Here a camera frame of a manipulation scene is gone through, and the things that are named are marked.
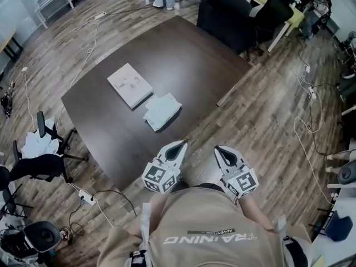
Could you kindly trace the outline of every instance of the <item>dark wooden table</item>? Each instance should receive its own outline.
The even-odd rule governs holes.
[[[177,119],[154,132],[133,111],[107,78],[129,63],[163,96],[182,104]],[[143,173],[164,145],[181,140],[198,120],[242,78],[250,65],[194,24],[176,16],[141,34],[83,76],[63,97],[63,104],[94,159],[118,189]]]

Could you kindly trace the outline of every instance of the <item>wooden floor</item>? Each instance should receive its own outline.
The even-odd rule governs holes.
[[[181,15],[195,23],[199,1],[176,2],[178,9],[170,12],[148,8],[100,20],[96,48],[79,78],[130,39],[174,15]],[[62,108],[61,96],[69,89],[81,68],[87,57],[87,49],[93,46],[96,26],[82,27],[68,34],[45,53],[41,52],[96,13],[114,13],[144,6],[144,0],[87,0],[55,21],[47,31],[41,31],[31,38],[12,77],[16,81],[12,116],[6,119],[4,114],[0,114],[0,150],[6,153],[5,162],[8,167],[11,168],[14,163],[12,141],[17,139],[19,147],[22,147],[27,131],[32,130],[24,78],[18,76],[21,68],[29,63],[27,81],[31,113],[36,118],[37,111],[42,110],[46,117],[53,117],[57,121]],[[286,214],[289,222],[306,225],[318,217],[317,207],[328,205],[317,187],[293,130],[296,116],[310,123],[310,115],[308,97],[299,87],[291,67],[301,72],[303,63],[298,57],[301,51],[301,57],[311,65],[311,73],[306,78],[317,84],[335,83],[341,65],[328,32],[321,31],[310,42],[301,42],[305,49],[302,49],[295,35],[296,31],[290,37],[284,37],[271,54],[265,53],[262,57],[254,58],[251,71],[237,84],[236,90],[223,106],[212,108],[212,113],[187,135],[190,148],[183,172],[192,185],[216,182],[221,174],[215,164],[212,148],[215,145],[235,147],[258,174],[260,186],[254,192],[254,197],[263,211],[271,219]],[[5,87],[10,79],[11,72],[0,85]],[[341,104],[334,88],[322,86],[318,92],[324,111],[323,127],[316,134],[318,149],[332,152],[337,149],[340,137],[337,118]],[[314,103],[312,108],[315,129],[320,120],[319,102]],[[59,134],[63,135],[72,126],[63,110]],[[315,152],[311,134],[300,122],[296,127],[316,177],[321,187],[325,188],[328,182],[335,182],[336,179],[324,173],[324,158]],[[88,153],[79,135],[71,141],[70,153],[79,156]],[[89,162],[67,161],[67,170],[77,186],[91,193],[113,188],[92,157]],[[61,178],[51,183],[29,179],[19,182],[24,184],[21,198],[26,204],[35,207],[33,211],[28,211],[31,220],[48,220],[59,228],[68,226],[70,213],[79,205],[79,197],[73,187],[65,184]],[[139,211],[142,203],[152,194],[144,189],[139,179],[125,191],[125,195]],[[134,218],[130,205],[118,195],[100,193],[97,198],[115,225],[125,226]],[[85,234],[83,237],[76,236],[72,246],[58,253],[56,265],[94,266],[111,227],[97,205],[84,205],[73,215],[72,221],[81,224]]]

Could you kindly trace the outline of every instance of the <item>beige t-shirt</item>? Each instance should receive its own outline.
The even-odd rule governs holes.
[[[98,266],[124,266],[141,243],[115,226]],[[154,267],[284,266],[278,234],[245,218],[224,193],[198,187],[169,197],[160,224],[150,235],[148,250]]]

